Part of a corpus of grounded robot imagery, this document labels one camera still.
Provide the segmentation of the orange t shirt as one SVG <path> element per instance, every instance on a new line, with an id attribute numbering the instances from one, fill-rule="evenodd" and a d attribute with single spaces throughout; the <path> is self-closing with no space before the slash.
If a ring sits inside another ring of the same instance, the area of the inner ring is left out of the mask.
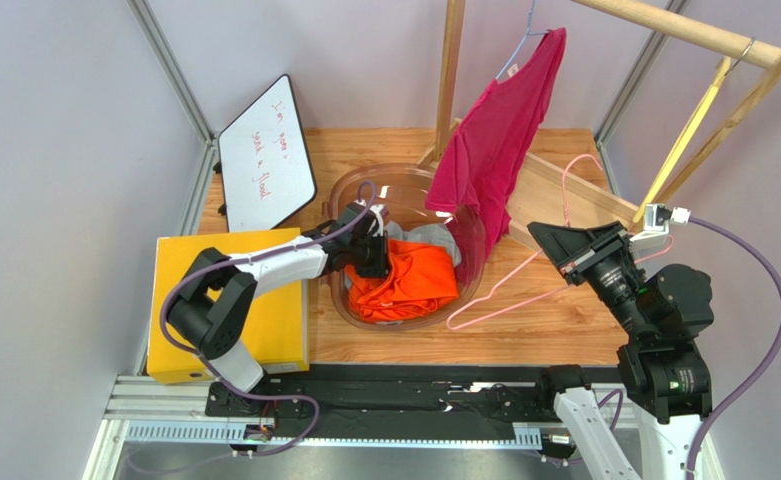
<path id="1" fill-rule="evenodd" d="M 415 320 L 460 298 L 453 260 L 438 245 L 390 239 L 389 273 L 368 278 L 348 266 L 348 306 L 366 323 Z"/>

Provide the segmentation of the yellow plastic hanger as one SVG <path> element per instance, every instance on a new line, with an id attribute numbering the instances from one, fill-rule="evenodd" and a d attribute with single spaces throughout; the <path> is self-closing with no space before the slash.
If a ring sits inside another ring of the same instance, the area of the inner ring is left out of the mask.
<path id="1" fill-rule="evenodd" d="M 698 128 L 705 119 L 730 70 L 735 68 L 745 58 L 755 43 L 756 38 L 751 37 L 746 47 L 736 58 L 736 60 L 733 60 L 731 57 L 723 57 L 718 62 L 711 83 L 684 124 L 684 127 L 673 143 L 660 169 L 657 171 L 653 182 L 651 183 L 643 200 L 640 202 L 637 211 L 632 217 L 632 224 L 637 224 L 643 219 L 645 206 L 653 202 L 653 200 L 656 198 L 656 195 L 660 193 L 662 187 L 667 182 L 677 163 L 684 154 L 686 147 L 691 143 Z"/>

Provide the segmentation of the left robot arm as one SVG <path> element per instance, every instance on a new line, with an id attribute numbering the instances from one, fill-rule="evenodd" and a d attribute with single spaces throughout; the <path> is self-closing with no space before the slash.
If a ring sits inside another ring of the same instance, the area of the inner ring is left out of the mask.
<path id="1" fill-rule="evenodd" d="M 265 374 L 241 339 L 252 303 L 347 267 L 362 277 L 386 277 L 386 217 L 385 205 L 355 201 L 337 219 L 272 248 L 233 255 L 214 247 L 201 251 L 163 300 L 159 331 L 232 391 L 251 392 Z"/>

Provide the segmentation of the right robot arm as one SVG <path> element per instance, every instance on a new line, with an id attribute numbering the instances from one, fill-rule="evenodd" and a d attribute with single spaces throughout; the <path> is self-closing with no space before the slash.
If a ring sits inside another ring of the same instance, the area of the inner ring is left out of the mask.
<path id="1" fill-rule="evenodd" d="M 527 229 L 566 283 L 588 284 L 628 336 L 617 367 L 639 425 L 640 472 L 603 423 L 579 367 L 553 367 L 542 378 L 545 397 L 591 473 L 599 479 L 696 474 L 689 453 L 712 411 L 711 376 L 695 343 L 714 321 L 710 277 L 683 264 L 646 276 L 620 222 L 590 229 L 532 222 Z"/>

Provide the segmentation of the grey t shirt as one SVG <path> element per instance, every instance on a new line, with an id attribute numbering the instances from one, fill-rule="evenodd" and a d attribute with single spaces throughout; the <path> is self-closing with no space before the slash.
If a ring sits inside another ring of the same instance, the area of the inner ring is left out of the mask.
<path id="1" fill-rule="evenodd" d="M 451 258 L 454 267 L 462 263 L 460 248 L 447 226 L 442 223 L 404 230 L 398 223 L 389 221 L 384 226 L 384 231 L 390 239 L 442 247 Z"/>

